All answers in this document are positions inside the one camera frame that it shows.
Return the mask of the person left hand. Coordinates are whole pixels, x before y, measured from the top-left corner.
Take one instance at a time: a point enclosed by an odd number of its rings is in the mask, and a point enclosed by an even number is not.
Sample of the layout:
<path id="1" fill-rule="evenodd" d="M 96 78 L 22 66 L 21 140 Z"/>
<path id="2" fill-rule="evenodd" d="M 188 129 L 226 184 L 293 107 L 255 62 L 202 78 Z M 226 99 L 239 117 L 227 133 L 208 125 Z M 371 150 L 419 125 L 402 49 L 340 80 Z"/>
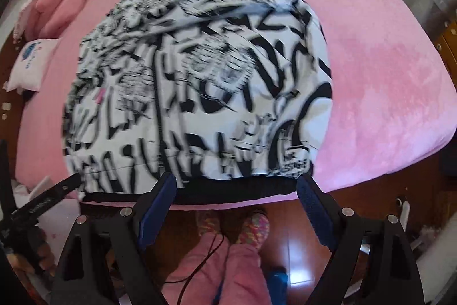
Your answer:
<path id="1" fill-rule="evenodd" d="M 29 262 L 29 260 L 17 252 L 10 252 L 6 254 L 10 266 L 18 277 L 26 276 L 27 274 L 35 274 L 36 269 Z M 32 254 L 32 259 L 37 259 L 38 266 L 45 273 L 50 274 L 52 277 L 55 276 L 56 264 L 55 256 L 50 248 L 50 245 L 47 243 L 46 238 L 41 238 L 39 240 L 39 246 L 34 250 Z"/>

